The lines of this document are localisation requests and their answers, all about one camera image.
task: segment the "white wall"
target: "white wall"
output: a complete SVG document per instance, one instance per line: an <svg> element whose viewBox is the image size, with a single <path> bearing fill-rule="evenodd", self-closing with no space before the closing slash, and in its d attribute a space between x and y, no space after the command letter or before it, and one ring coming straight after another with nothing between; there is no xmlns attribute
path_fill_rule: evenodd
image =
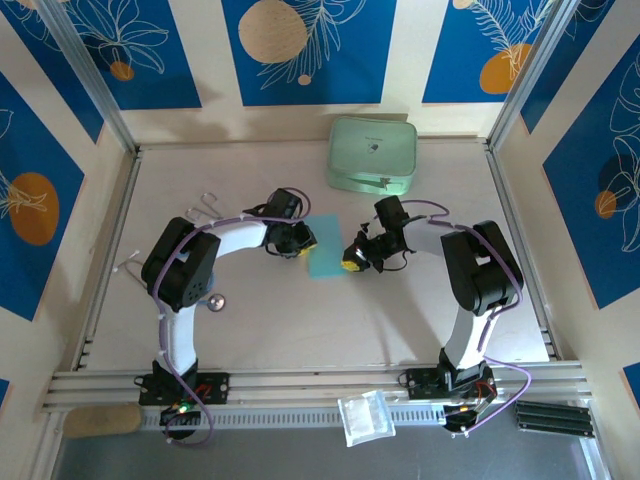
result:
<svg viewBox="0 0 640 480"><path fill-rule="evenodd" d="M585 368L607 451L625 479L640 471L640 410L622 378L624 366L640 361L640 291L597 309L542 164L640 34L638 25L637 0L617 0L533 134L516 122L499 152L553 329Z"/></svg>
<svg viewBox="0 0 640 480"><path fill-rule="evenodd" d="M2 15L0 33L0 71L85 173L34 321L0 309L0 378L12 386L0 417L0 478L13 480L29 467L42 395L65 347L75 342L87 273L124 154L106 127L94 145Z"/></svg>
<svg viewBox="0 0 640 480"><path fill-rule="evenodd" d="M326 139L333 120L344 114L404 114L420 135L485 136L501 103L422 104L449 1L398 0L380 105L245 108L220 0L171 0L203 108L123 116L143 144Z"/></svg>

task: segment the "purple cable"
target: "purple cable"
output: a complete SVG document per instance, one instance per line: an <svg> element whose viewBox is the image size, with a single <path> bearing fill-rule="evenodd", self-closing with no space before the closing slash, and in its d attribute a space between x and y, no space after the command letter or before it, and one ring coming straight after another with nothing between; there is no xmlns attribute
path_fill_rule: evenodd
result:
<svg viewBox="0 0 640 480"><path fill-rule="evenodd" d="M167 325L166 325L166 321L165 321L167 310L165 308L164 303L160 300L160 297L158 296L158 292L160 290L160 285L162 284L162 280L164 280L164 277L166 276L167 272L169 271L169 267L171 266L173 261L176 260L178 255L180 255L180 252L185 247L185 245L187 243L189 243L189 241L193 237L195 237L197 234L199 234L201 232L204 232L206 230L209 230L209 229L212 229L212 228L215 228L215 227L224 227L226 225L232 225L234 223L240 223L240 222L243 222L243 221L258 221L258 222L268 221L268 222L282 222L282 223L297 223L297 222L301 221L302 219L304 219L309 214L309 210L311 208L311 202L309 200L309 197L306 194L304 194L302 191L299 191L299 192L302 195L304 195L304 197L307 199L308 206L309 206L309 208L307 209L307 212L303 216L301 216L299 218L294 218L294 219L285 219L285 218L272 218L272 217L252 217L250 215L247 215L247 216L241 216L241 217L228 218L228 219L224 219L224 220L214 221L212 224L203 225L201 227L198 227L198 228L192 230L189 234L187 234L180 241L180 243L178 243L178 245L173 250L173 252L171 252L171 255L169 255L169 258L167 259L166 263L162 266L162 269L160 270L160 273L158 274L158 278L156 279L156 282L153 285L153 291L151 293L151 296L153 297L153 300L156 303L156 306L158 307L158 311L160 312L160 322L159 322L158 336L159 336L159 343L160 343L160 351L164 352L162 354L162 358L164 359L165 363L169 367L169 370L171 371L171 374L175 377L175 379L178 381L180 386L182 388L184 388L185 392L189 396L191 396L191 398L194 399L194 401L202 409L202 411L204 412L205 416L207 417L207 420L209 421L209 433L207 434L207 437L204 440L201 440L199 442L194 442L194 443L183 443L183 442L173 442L173 441L171 441L171 443L174 443L174 444L180 445L180 446L184 446L184 447L196 447L196 446L206 445L207 443L209 443L211 438L213 438L213 416L211 415L211 412L209 412L209 409L206 407L204 402L200 399L200 397L198 395L196 395L196 393L182 379L180 374L177 372L177 370L175 369L175 367L171 363L171 359L169 358L169 354L167 353L167 347L168 347L168 343L169 343L169 341L167 339L168 332L167 332Z"/></svg>
<svg viewBox="0 0 640 480"><path fill-rule="evenodd" d="M520 284L518 283L518 280L516 279L516 276L513 274L513 272L511 271L511 269L507 265L507 262L505 262L505 260L500 256L500 254L496 251L496 249L493 247L493 245L491 245L489 243L489 241L486 238L484 238L479 232L477 232L476 230L474 230L471 227L467 227L466 225L452 224L450 222L447 222L446 220L435 220L436 217L446 217L446 216L449 215L450 211L445 206L440 205L440 204L438 204L436 202L429 201L429 200L405 200L405 201L403 201L401 203L424 203L424 204L427 204L427 205L434 205L434 206L442 209L446 213L438 213L438 214L432 215L431 218L427 222L429 224L431 224L431 225L451 228L451 229L454 229L454 230L461 230L461 231L468 232L471 235L473 235L487 249L487 251L491 254L491 256L493 258L495 258L495 260L498 262L498 265L500 265L500 267L504 271L505 275L507 276L507 278L509 279L509 281L513 285L513 288L516 291L517 298L511 305L508 305L506 307L502 307L502 308L500 308L498 310L494 310L489 315L488 322L485 325L485 328L482 331L482 335L480 336L480 341L478 342L478 352L481 352L484 349L485 343L486 343L486 341L488 339L488 332L489 332L489 327L490 327L491 323L494 322L498 318L498 316L500 314L502 314L502 313L504 313L504 312L506 312L508 310L516 308L520 304L520 302L522 300L522 288L520 288ZM521 372L527 377L527 380L526 380L525 384L522 386L522 388L520 390L518 390L518 392L513 397L511 397L504 405L502 405L500 408L498 408L495 412L492 412L490 415L488 415L487 417L483 418L478 423L476 423L473 427L469 428L465 432L466 435L468 435L469 433L473 432L476 428L479 428L480 426L484 425L485 423L487 423L489 420L491 420L493 417L495 417L499 413L503 412L506 408L508 408L516 400L518 400L522 395L524 395L524 392L526 392L527 389L529 388L529 386L531 385L531 380L532 380L531 374L528 371L526 371L524 368L518 367L517 365L513 365L511 363L500 362L499 360L494 360L493 358L489 358L489 357L486 357L486 356L483 356L483 358L487 362L498 364L498 365L502 365L503 367L511 368L513 370Z"/></svg>
<svg viewBox="0 0 640 480"><path fill-rule="evenodd" d="M468 435L471 432L473 432L476 428L480 428L482 425L484 425L485 423L487 423L489 420L491 420L493 417L495 417L496 415L502 413L504 410L506 410L510 405L512 405L513 403L516 402L516 400L518 400L522 395L524 395L524 392L527 391L527 389L529 388L529 386L531 385L531 381L532 381L532 377L531 374L529 372L527 372L524 368L522 367L518 367L517 365L514 365L512 363L505 363L505 362L501 362L499 360L494 360L493 358L489 358L489 357L484 357L484 359L489 362L489 363L495 363L497 365L502 365L503 367L507 367L507 368L511 368L512 370L516 370L522 374L524 374L527 377L527 381L525 382L525 384L522 386L522 388L520 388L520 390L518 390L518 392L511 397L509 400L507 400L500 408L498 408L495 412L491 412L489 415L487 415L485 418L483 418L482 420L480 420L478 423L476 423L473 427L469 428L465 434Z"/></svg>
<svg viewBox="0 0 640 480"><path fill-rule="evenodd" d="M309 212L311 212L311 199L309 198L309 195L307 195L302 190L300 190L299 188L296 188L296 187L284 187L284 190L287 190L289 192L294 192L294 193L297 193L298 195L301 195L302 198L304 198L305 201L307 202L307 210L304 212L303 215L300 215L298 220L300 220L302 218L305 218L307 215L309 215Z"/></svg>
<svg viewBox="0 0 640 480"><path fill-rule="evenodd" d="M424 205L432 205L434 207L438 207L440 210L442 210L443 213L434 213L433 215L431 215L431 219L434 218L441 218L441 217L448 217L449 214L451 213L449 211L449 209L447 207L445 207L444 205L440 205L439 203L436 202L432 202L431 200L402 200L400 203L405 204L405 203L421 203Z"/></svg>

